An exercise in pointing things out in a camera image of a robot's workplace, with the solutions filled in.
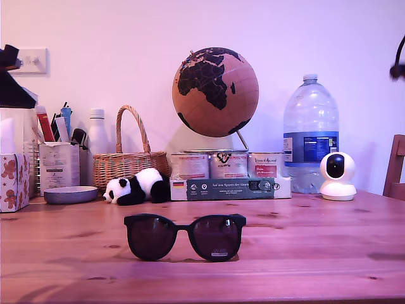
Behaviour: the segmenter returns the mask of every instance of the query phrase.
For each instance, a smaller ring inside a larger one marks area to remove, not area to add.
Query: panda ear
[[[120,179],[120,185],[124,188],[127,185],[127,181],[125,179]]]

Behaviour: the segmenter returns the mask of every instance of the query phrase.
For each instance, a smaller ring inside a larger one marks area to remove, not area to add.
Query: small bowl
[[[77,204],[93,201],[97,198],[98,189],[92,186],[60,187],[44,191],[48,204]]]

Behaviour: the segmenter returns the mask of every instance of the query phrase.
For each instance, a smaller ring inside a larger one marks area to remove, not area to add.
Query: security camera
[[[321,194],[326,200],[350,201],[357,193],[351,184],[356,166],[353,159],[343,152],[333,152],[321,161],[321,173],[326,181]]]

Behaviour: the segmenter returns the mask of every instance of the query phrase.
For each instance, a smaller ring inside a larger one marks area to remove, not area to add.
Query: black continent
[[[180,78],[178,80],[178,91],[181,95],[187,95],[191,89],[197,88],[204,93],[206,99],[219,110],[227,105],[227,85],[222,81],[225,66],[221,65],[224,54],[229,54],[242,61],[238,53],[221,47],[209,47],[202,49],[190,55],[180,69]],[[194,61],[193,66],[186,64]]]

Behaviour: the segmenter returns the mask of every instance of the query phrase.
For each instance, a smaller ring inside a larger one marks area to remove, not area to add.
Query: blue pen
[[[70,138],[70,115],[72,110],[68,106],[64,106],[61,109],[61,116],[65,118],[66,129],[68,129],[68,136]]]

